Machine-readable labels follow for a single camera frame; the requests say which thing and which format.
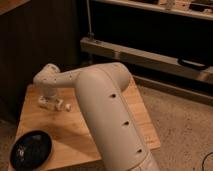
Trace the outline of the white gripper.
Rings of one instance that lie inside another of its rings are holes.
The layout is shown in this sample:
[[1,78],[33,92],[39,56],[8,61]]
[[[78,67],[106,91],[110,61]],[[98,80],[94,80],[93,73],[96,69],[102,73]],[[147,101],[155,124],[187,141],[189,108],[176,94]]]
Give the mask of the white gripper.
[[64,104],[64,101],[62,99],[59,99],[59,96],[58,96],[58,92],[57,91],[53,91],[53,92],[45,92],[44,93],[44,97],[41,96],[39,98],[39,105],[42,107],[42,108],[48,108],[49,105],[50,105],[50,102],[55,102],[55,109],[57,111],[61,111],[62,108],[63,108],[63,104]]

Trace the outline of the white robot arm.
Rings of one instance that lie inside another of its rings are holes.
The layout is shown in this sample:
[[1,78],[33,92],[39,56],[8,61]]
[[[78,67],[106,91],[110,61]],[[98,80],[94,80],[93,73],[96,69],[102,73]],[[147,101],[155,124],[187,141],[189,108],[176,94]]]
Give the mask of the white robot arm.
[[72,87],[107,171],[160,171],[124,99],[131,74],[119,62],[62,72],[46,65],[33,82],[46,98],[57,88]]

